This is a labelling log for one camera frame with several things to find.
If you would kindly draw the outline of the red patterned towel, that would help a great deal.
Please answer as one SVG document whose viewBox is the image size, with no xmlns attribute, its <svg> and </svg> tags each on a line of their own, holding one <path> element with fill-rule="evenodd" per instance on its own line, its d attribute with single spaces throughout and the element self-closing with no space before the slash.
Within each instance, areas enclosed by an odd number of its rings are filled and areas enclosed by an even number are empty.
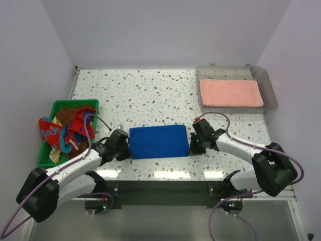
<svg viewBox="0 0 321 241">
<path fill-rule="evenodd" d="M 93 114 L 96 114 L 96 109 L 91 105 L 63 108 L 55 116 L 59 121 L 58 124 L 50 121 L 47 117 L 39 119 L 41 135 L 47 144 L 62 153 L 74 152 L 80 148 L 80 144 L 87 134 L 91 139 L 95 138 L 91 125 Z"/>
</svg>

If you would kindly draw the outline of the green plastic bin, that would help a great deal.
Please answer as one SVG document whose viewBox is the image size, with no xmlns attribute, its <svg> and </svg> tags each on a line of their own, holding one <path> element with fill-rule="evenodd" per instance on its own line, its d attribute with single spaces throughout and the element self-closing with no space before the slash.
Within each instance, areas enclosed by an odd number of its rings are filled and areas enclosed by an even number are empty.
<svg viewBox="0 0 321 241">
<path fill-rule="evenodd" d="M 63 108 L 74 108 L 74 107 L 80 107 L 85 105 L 92 105 L 97 110 L 97 113 L 99 113 L 99 100 L 97 99 L 80 99 L 80 100 L 57 100 L 53 103 L 51 113 L 49 116 L 49 119 L 52 121 L 53 118 L 56 116 L 56 114 Z M 45 141 L 42 143 L 42 147 L 39 153 L 38 157 L 38 167 L 41 168 L 52 168 L 56 167 L 59 164 L 63 164 L 67 162 L 69 159 L 65 156 L 65 154 L 60 155 L 60 159 L 58 163 L 54 163 L 50 159 L 50 152 L 51 152 L 51 146 L 48 145 Z"/>
</svg>

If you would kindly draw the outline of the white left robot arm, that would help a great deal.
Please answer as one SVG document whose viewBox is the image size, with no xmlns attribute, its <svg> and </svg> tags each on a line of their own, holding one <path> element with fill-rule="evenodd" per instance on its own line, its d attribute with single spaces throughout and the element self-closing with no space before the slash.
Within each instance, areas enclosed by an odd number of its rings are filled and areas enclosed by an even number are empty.
<svg viewBox="0 0 321 241">
<path fill-rule="evenodd" d="M 104 143 L 94 143 L 79 156 L 66 163 L 30 172 L 16 201 L 36 222 L 42 222 L 56 208 L 78 196 L 90 194 L 99 197 L 107 190 L 107 183 L 97 173 L 97 168 L 113 159 L 131 157 L 129 136 L 121 129 L 114 129 Z"/>
</svg>

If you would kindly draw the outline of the pink towel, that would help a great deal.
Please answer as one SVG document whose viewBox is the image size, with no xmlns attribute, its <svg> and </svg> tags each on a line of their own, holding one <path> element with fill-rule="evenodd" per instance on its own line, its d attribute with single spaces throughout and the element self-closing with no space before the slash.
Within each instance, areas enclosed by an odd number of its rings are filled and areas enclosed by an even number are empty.
<svg viewBox="0 0 321 241">
<path fill-rule="evenodd" d="M 263 107 L 255 80 L 200 80 L 201 103 L 205 107 Z"/>
</svg>

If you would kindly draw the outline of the blue towel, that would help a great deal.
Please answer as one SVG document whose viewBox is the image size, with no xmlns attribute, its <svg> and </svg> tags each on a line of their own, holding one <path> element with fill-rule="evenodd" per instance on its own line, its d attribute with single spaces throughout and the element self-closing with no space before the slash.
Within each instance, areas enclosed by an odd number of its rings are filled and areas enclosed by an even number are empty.
<svg viewBox="0 0 321 241">
<path fill-rule="evenodd" d="M 129 148 L 133 159 L 186 157 L 189 155 L 186 126 L 130 128 Z"/>
</svg>

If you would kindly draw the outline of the yellow striped towel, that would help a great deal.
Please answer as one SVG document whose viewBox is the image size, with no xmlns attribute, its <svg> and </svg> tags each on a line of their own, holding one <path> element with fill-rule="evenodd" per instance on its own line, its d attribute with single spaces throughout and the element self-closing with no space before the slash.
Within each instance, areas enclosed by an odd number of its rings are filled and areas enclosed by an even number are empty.
<svg viewBox="0 0 321 241">
<path fill-rule="evenodd" d="M 51 145 L 51 151 L 49 154 L 49 157 L 51 161 L 55 164 L 58 164 L 60 161 L 61 156 L 61 130 L 62 130 L 62 124 L 57 119 L 57 117 L 54 117 L 52 120 L 52 124 L 50 125 L 49 129 L 49 143 Z"/>
</svg>

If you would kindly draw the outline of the clear plastic container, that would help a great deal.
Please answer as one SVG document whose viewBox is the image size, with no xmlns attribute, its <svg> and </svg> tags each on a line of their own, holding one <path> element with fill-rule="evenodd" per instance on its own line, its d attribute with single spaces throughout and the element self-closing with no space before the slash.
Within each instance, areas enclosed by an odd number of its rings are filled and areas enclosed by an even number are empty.
<svg viewBox="0 0 321 241">
<path fill-rule="evenodd" d="M 202 112 L 265 113 L 278 107 L 267 71 L 258 66 L 199 66 L 195 70 Z"/>
</svg>

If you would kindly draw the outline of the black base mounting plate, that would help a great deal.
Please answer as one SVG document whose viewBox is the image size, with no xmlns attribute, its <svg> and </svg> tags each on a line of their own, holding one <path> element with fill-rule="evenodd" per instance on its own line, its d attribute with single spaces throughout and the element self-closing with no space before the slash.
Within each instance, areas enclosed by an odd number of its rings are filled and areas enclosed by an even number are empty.
<svg viewBox="0 0 321 241">
<path fill-rule="evenodd" d="M 114 198 L 113 208 L 124 205 L 205 206 L 212 208 L 221 199 L 248 193 L 236 190 L 224 181 L 105 181 Z"/>
</svg>

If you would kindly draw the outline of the brown towel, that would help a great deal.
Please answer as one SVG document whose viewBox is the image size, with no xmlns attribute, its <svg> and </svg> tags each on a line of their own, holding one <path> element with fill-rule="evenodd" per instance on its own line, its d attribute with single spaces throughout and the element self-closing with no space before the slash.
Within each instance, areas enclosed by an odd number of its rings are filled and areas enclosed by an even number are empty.
<svg viewBox="0 0 321 241">
<path fill-rule="evenodd" d="M 70 125 L 74 115 L 81 109 L 84 108 L 85 106 L 78 106 L 74 108 L 63 108 L 61 109 L 57 114 L 56 118 L 60 121 L 60 123 L 64 125 Z M 64 154 L 67 159 L 72 159 L 81 154 L 83 151 L 85 151 L 88 148 L 88 141 L 86 136 L 80 136 L 81 139 L 78 141 L 79 146 L 77 150 L 73 150 L 72 152 L 68 154 Z"/>
</svg>

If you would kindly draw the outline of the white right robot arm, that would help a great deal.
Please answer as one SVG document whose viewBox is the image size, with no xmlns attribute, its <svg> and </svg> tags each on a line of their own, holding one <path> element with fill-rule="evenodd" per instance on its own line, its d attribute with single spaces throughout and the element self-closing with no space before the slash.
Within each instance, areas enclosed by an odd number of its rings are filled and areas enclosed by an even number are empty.
<svg viewBox="0 0 321 241">
<path fill-rule="evenodd" d="M 298 178 L 296 168 L 277 143 L 262 145 L 238 140 L 224 129 L 214 130 L 204 118 L 195 119 L 193 128 L 190 155 L 201 155 L 211 149 L 253 166 L 252 171 L 237 170 L 224 179 L 223 190 L 229 197 L 235 197 L 243 189 L 260 189 L 275 197 Z"/>
</svg>

